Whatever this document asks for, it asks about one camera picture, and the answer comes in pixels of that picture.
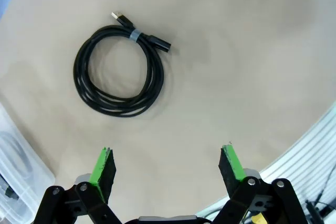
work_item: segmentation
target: coiled black cable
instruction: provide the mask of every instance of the coiled black cable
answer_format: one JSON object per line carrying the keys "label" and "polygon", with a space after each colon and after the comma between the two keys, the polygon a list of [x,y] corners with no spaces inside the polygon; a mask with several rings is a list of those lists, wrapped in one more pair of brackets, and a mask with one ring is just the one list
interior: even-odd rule
{"label": "coiled black cable", "polygon": [[162,89],[164,72],[156,48],[168,52],[171,44],[152,35],[137,33],[136,37],[138,37],[133,40],[136,40],[136,43],[142,48],[147,59],[145,84],[140,93],[134,97],[121,98],[108,94],[95,86],[90,80],[89,60],[92,51],[96,44],[104,38],[112,36],[130,38],[135,31],[132,22],[125,16],[115,13],[112,13],[112,16],[122,26],[102,27],[85,41],[77,53],[73,75],[78,94],[88,106],[106,115],[127,118],[143,113],[157,99]]}

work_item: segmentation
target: beige table surface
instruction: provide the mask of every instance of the beige table surface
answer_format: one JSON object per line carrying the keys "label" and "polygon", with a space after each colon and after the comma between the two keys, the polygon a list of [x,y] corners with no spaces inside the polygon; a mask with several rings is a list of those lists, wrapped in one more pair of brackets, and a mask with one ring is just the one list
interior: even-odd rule
{"label": "beige table surface", "polygon": [[[165,84],[143,115],[100,114],[79,98],[74,58],[120,10],[172,43]],[[231,141],[243,166],[263,169],[336,98],[336,0],[12,0],[0,20],[0,101],[70,187],[104,146],[117,175],[109,205],[122,221],[193,214],[226,194],[217,168]],[[95,83],[136,94],[140,47],[106,39]],[[89,223],[81,219],[80,223]]]}

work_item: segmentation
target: screw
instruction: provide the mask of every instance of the screw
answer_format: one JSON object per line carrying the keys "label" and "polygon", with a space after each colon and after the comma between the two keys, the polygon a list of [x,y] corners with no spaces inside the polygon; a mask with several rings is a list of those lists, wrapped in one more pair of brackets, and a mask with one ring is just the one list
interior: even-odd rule
{"label": "screw", "polygon": [[284,187],[285,184],[284,184],[281,180],[279,180],[279,181],[277,182],[277,186],[278,186],[278,187]]}
{"label": "screw", "polygon": [[255,180],[252,178],[250,178],[247,182],[250,186],[254,186],[256,184]]}
{"label": "screw", "polygon": [[85,191],[86,189],[88,189],[88,185],[87,184],[83,184],[80,186],[80,190],[81,191]]}
{"label": "screw", "polygon": [[59,188],[56,187],[56,188],[52,191],[52,194],[53,194],[53,195],[56,195],[56,194],[58,194],[58,193],[59,193]]}

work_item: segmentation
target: white slatted surface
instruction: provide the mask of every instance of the white slatted surface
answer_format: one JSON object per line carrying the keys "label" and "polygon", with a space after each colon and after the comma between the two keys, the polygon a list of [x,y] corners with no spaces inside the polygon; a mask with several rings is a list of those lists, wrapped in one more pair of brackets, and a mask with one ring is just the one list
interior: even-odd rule
{"label": "white slatted surface", "polygon": [[[324,187],[327,176],[336,164],[336,103],[305,135],[303,135],[288,151],[263,170],[262,179],[271,183],[276,178],[288,179],[304,207],[305,201],[314,201]],[[330,203],[336,198],[336,170],[324,190],[320,201]],[[197,213],[205,217],[215,209],[220,209],[229,200],[221,199],[208,208]],[[218,213],[209,216],[212,220]]]}

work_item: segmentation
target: clear plastic box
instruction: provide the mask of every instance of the clear plastic box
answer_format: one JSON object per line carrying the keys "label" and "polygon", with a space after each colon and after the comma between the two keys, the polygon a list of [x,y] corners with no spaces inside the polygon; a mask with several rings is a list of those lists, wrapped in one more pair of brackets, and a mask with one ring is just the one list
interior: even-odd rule
{"label": "clear plastic box", "polygon": [[[37,156],[0,103],[0,222],[34,221],[45,190],[55,177]],[[18,198],[5,195],[9,184]]]}

